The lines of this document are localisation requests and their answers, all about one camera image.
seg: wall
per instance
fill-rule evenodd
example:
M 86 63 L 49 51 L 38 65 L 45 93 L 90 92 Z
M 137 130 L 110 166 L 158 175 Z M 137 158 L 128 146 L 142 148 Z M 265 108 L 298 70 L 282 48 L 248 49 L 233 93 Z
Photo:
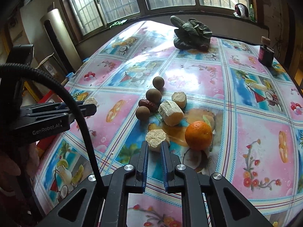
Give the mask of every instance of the wall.
M 253 25 L 248 22 L 243 22 L 239 19 L 226 18 L 220 16 L 210 15 L 197 15 L 197 14 L 186 14 L 177 15 L 182 20 L 188 20 L 189 18 L 195 18 L 204 24 L 206 24 L 213 32 L 214 35 L 226 36 L 251 42 L 253 44 L 259 44 L 261 36 L 269 36 L 267 29 L 262 29 L 257 25 Z M 170 16 L 158 16 L 150 18 L 149 20 L 171 25 Z M 114 27 L 111 30 L 101 32 L 92 36 L 83 42 L 76 45 L 80 57 L 90 57 L 95 51 L 97 51 L 102 45 L 109 41 L 112 37 L 120 33 L 122 30 L 130 26 L 132 23 L 128 23 L 119 27 Z
M 40 23 L 40 19 L 47 13 L 47 8 L 53 2 L 55 3 L 55 8 L 59 9 L 65 25 L 67 25 L 59 0 L 32 0 L 20 9 L 22 23 L 27 38 L 35 47 L 37 62 L 41 62 L 46 56 L 51 55 L 54 52 L 45 29 Z
M 7 59 L 7 52 L 2 40 L 2 32 L 0 31 L 0 63 L 5 63 Z
M 284 63 L 288 46 L 289 15 L 285 0 L 262 0 L 264 8 L 264 24 L 269 27 L 271 47 L 275 58 Z
M 10 34 L 13 45 L 15 46 L 15 45 L 30 44 L 30 42 L 27 38 L 27 35 L 25 33 L 25 29 L 23 27 L 19 9 L 16 11 L 15 19 L 16 19 L 16 24 L 10 25 L 10 27 L 9 27 L 9 34 Z M 36 59 L 36 53 L 37 53 L 37 50 L 35 48 L 34 49 L 34 58 L 31 62 L 31 67 L 33 67 L 33 68 L 38 66 L 38 62 Z M 41 91 L 41 93 L 43 95 L 46 95 L 49 92 L 49 89 L 47 87 L 45 87 L 44 85 L 41 85 L 36 82 L 34 84 L 38 87 L 38 89 Z
M 290 73 L 292 76 L 296 75 L 297 69 L 303 71 L 303 24 L 299 18 L 295 18 L 295 41 L 294 41 L 294 50 L 292 52 L 291 64 L 290 64 Z

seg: tablecloth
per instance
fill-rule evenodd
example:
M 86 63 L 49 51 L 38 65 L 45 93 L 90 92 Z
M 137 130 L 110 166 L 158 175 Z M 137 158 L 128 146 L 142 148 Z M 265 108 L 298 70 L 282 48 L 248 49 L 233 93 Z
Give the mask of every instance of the tablecloth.
M 286 225 L 303 208 L 303 99 L 276 59 L 267 69 L 259 46 L 211 38 L 207 53 L 180 51 L 174 27 L 142 21 L 97 50 L 66 89 L 75 100 L 95 97 L 97 112 L 87 117 L 101 175 L 129 162 L 145 135 L 162 128 L 170 151 L 198 173 L 220 172 L 274 226 Z M 140 99 L 155 76 L 165 85 L 162 101 L 174 92 L 187 95 L 184 119 L 166 126 L 159 114 L 147 122 L 135 117 Z M 213 142 L 207 151 L 187 146 L 189 123 L 210 121 Z M 34 190 L 48 213 L 92 173 L 77 123 L 57 136 L 40 163 Z M 130 194 L 127 225 L 182 226 L 181 194 L 163 187 L 160 154 L 149 152 L 143 195 Z

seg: printed flower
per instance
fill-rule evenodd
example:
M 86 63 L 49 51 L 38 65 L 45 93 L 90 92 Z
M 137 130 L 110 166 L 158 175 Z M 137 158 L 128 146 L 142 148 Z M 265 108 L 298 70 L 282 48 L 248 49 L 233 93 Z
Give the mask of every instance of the printed flower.
M 291 102 L 290 108 L 293 110 L 293 112 L 296 115 L 301 115 L 302 114 L 303 109 L 302 109 L 302 107 L 299 103 Z
M 276 185 L 279 185 L 279 186 L 281 185 L 280 179 L 277 179 L 277 180 L 276 180 Z
M 169 227 L 181 227 L 182 224 L 179 221 L 173 221 L 169 224 Z
M 153 224 L 151 222 L 145 222 L 143 226 L 152 226 Z
M 164 220 L 163 220 L 165 225 L 170 225 L 170 223 L 173 221 L 174 221 L 174 219 L 170 216 L 164 217 Z
M 249 187 L 251 184 L 251 179 L 249 177 L 246 177 L 243 181 L 243 184 L 245 187 Z
M 252 185 L 253 185 L 254 187 L 257 187 L 258 184 L 259 184 L 259 180 L 258 180 L 258 179 L 255 179 L 255 180 L 252 181 Z
M 249 173 L 248 171 L 245 171 L 245 172 L 243 173 L 243 177 L 244 177 L 244 178 L 250 177 L 250 173 Z
M 88 72 L 84 75 L 84 81 L 96 80 L 96 74 L 94 72 Z

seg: black cable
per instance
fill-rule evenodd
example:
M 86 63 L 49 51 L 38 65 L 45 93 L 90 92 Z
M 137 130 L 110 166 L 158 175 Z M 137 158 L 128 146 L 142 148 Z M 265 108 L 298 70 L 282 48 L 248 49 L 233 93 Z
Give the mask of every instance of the black cable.
M 98 184 L 98 188 L 102 189 L 104 184 L 99 172 L 99 167 L 94 154 L 94 148 L 91 142 L 88 127 L 79 106 L 72 98 L 70 93 L 68 93 L 68 91 L 50 74 L 39 69 L 31 68 L 30 66 L 16 63 L 0 64 L 0 78 L 7 76 L 25 78 L 43 84 L 44 86 L 53 90 L 66 103 L 71 112 L 74 114 L 75 120 L 78 123 L 87 150 L 87 155 L 91 163 L 91 168 L 96 178 L 96 183 Z

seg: metal screw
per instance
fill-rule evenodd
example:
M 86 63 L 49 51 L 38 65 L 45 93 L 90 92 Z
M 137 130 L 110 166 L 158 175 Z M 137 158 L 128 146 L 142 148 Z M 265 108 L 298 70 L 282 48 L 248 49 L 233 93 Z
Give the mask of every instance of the metal screw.
M 216 179 L 216 180 L 220 180 L 220 179 L 222 178 L 222 175 L 221 175 L 220 173 L 214 173 L 214 174 L 212 175 L 212 177 L 213 177 L 214 179 Z
M 183 164 L 179 164 L 179 165 L 177 165 L 176 167 L 177 167 L 177 169 L 178 169 L 179 171 L 183 171 L 183 170 L 186 169 L 186 165 L 183 165 Z
M 125 165 L 124 166 L 124 170 L 126 170 L 126 171 L 131 171 L 132 169 L 134 169 L 134 166 L 133 165 Z
M 89 181 L 93 182 L 96 181 L 96 178 L 94 177 L 94 174 L 91 174 L 88 176 Z

